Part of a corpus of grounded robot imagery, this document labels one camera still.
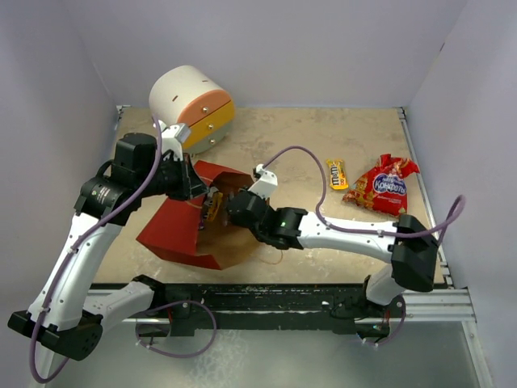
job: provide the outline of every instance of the white wall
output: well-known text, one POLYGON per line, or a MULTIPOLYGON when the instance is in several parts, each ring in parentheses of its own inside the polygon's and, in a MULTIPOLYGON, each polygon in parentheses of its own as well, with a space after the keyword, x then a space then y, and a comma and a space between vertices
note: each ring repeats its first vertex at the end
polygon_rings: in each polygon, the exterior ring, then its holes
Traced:
POLYGON ((195 65, 239 105, 405 106, 466 0, 64 0, 117 103, 195 65))
POLYGON ((0 2, 0 376, 26 386, 29 340, 7 328, 61 251, 82 182, 111 146, 115 105, 57 0, 0 2))
POLYGON ((464 215, 445 253, 471 291, 499 387, 517 368, 517 2, 470 0, 409 107, 409 126, 433 209, 454 196, 464 215))

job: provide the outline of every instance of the red snack bag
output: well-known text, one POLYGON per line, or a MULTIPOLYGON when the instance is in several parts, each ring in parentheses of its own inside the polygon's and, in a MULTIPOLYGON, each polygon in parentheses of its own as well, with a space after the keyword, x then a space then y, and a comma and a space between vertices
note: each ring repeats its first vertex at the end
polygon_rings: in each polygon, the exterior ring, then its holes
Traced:
POLYGON ((420 170, 412 160, 381 155, 376 165, 355 181, 343 201, 398 217, 407 213, 404 178, 413 172, 420 170))

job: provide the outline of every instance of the wooden table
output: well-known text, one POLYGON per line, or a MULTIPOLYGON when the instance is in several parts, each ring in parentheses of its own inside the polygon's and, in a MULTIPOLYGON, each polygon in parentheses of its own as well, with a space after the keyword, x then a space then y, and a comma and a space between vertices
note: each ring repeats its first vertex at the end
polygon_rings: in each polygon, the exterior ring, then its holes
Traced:
MULTIPOLYGON (((117 137, 129 132, 155 134, 149 109, 124 111, 117 137)), ((395 109, 346 108, 239 108, 226 139, 199 155, 208 162, 251 172, 277 151, 291 145, 306 146, 322 162, 342 158, 353 183, 381 154, 409 157, 401 122, 395 109)), ((279 187, 271 198, 276 207, 314 210, 321 195, 321 178, 314 161, 300 151, 289 151, 271 165, 279 187)), ((406 179, 408 210, 429 227, 415 175, 406 179)), ((323 213, 357 221, 392 219, 341 201, 343 192, 329 190, 323 213)), ((289 250, 278 265, 280 251, 261 246, 245 263, 213 271, 163 261, 135 237, 158 210, 165 197, 145 199, 112 244, 95 277, 96 283, 127 283, 145 274, 166 283, 362 283, 383 265, 379 260, 350 252, 326 249, 289 250)), ((443 283, 437 263, 435 282, 443 283)))

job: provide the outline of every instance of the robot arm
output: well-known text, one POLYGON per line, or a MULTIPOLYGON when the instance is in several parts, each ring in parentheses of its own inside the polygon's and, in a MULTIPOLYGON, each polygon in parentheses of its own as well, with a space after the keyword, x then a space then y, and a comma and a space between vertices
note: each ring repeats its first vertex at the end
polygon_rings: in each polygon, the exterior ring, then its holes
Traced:
MULTIPOLYGON (((267 202, 277 186, 276 175, 258 165, 258 178, 239 192, 227 207, 229 220, 248 228, 263 243, 278 249, 330 248, 380 259, 388 265, 364 281, 365 298, 387 306, 405 289, 429 292, 433 289, 438 243, 432 235, 422 238, 394 238, 379 234, 352 234, 326 227, 315 213, 304 209, 273 209, 267 202)), ((332 225, 348 229, 411 233, 425 230, 413 216, 404 214, 398 222, 360 222, 327 218, 332 225)))
MULTIPOLYGON (((160 125, 162 159, 149 186, 141 197, 84 241, 59 276, 38 340, 63 356, 77 361, 84 359, 94 350, 104 331, 163 299, 162 285, 146 276, 135 278, 107 297, 86 297, 103 257, 130 214, 140 208, 143 197, 166 194, 174 200, 190 200, 208 191, 188 155, 182 152, 182 142, 190 129, 185 124, 160 125)), ((94 178, 82 185, 67 241, 47 283, 27 311, 11 315, 10 328, 28 337, 32 335, 45 295, 69 254, 70 246, 138 189, 153 165, 156 146, 156 139, 150 135, 125 135, 116 144, 113 160, 105 163, 94 178), (109 166, 111 174, 105 175, 104 170, 109 166)))

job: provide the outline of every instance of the red box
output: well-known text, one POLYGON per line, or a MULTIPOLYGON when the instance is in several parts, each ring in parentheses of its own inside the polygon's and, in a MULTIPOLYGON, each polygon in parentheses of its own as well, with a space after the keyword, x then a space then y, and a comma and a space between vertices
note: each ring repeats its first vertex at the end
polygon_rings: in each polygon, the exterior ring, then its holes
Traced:
MULTIPOLYGON (((224 195, 251 186, 250 175, 232 168, 198 161, 194 165, 200 178, 216 186, 224 195)), ((225 269, 242 263, 260 243, 248 229, 225 225, 225 211, 205 222, 198 230, 204 196, 191 201, 166 199, 137 237, 137 241, 160 259, 210 269, 225 269)))

